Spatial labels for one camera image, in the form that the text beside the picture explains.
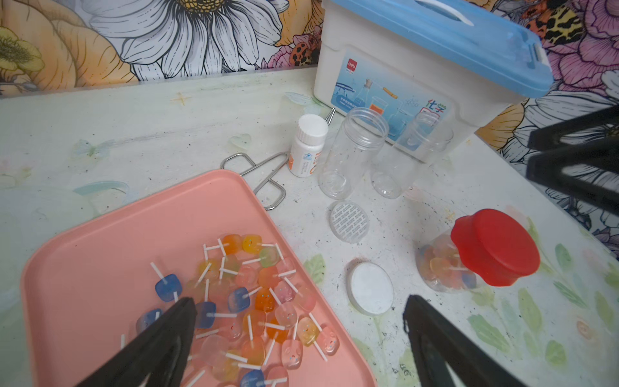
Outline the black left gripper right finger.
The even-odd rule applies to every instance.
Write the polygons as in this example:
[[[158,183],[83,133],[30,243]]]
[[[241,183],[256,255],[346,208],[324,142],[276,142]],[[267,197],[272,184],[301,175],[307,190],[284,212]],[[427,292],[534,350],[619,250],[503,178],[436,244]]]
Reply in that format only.
[[[425,298],[409,296],[403,322],[422,386],[453,386],[450,370],[466,386],[523,385]]]

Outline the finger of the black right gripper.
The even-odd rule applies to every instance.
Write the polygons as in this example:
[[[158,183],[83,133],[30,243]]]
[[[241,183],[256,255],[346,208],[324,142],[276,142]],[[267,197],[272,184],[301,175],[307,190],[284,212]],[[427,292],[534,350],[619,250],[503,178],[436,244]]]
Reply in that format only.
[[[618,105],[614,105],[533,131],[528,145],[534,150],[550,151],[568,145],[617,139]]]
[[[526,179],[617,215],[618,190],[605,188],[601,182],[578,174],[579,167],[592,167],[617,176],[618,141],[550,144],[530,158]]]

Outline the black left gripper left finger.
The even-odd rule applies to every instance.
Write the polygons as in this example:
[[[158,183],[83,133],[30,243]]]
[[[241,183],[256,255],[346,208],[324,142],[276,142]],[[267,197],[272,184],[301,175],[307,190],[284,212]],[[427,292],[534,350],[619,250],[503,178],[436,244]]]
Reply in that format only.
[[[181,298],[153,325],[80,386],[179,386],[187,366],[197,308]]]

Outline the red lid candy jar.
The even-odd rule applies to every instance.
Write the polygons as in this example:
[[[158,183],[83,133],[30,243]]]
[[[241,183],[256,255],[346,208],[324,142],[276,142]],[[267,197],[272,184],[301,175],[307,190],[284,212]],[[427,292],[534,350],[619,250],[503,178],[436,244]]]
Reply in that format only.
[[[537,245],[525,227],[494,209],[456,219],[416,256],[422,280],[432,290],[448,293],[508,287],[536,273],[540,264]]]

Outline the white lid candy jar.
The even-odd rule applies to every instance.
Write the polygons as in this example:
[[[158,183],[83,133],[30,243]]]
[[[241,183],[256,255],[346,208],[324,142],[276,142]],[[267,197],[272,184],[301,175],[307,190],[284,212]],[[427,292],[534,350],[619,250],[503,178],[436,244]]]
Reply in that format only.
[[[374,190],[388,199],[400,197],[427,167],[443,156],[453,130],[429,112],[419,113],[392,145],[381,150],[371,168]]]

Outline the clear jar with lollipops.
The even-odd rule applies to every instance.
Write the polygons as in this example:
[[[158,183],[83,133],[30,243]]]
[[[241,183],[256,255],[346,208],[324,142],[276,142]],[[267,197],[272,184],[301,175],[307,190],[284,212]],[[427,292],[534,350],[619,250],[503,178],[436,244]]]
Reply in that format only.
[[[348,112],[319,174],[319,188],[330,198],[344,200],[372,164],[388,135],[383,116],[366,107]]]

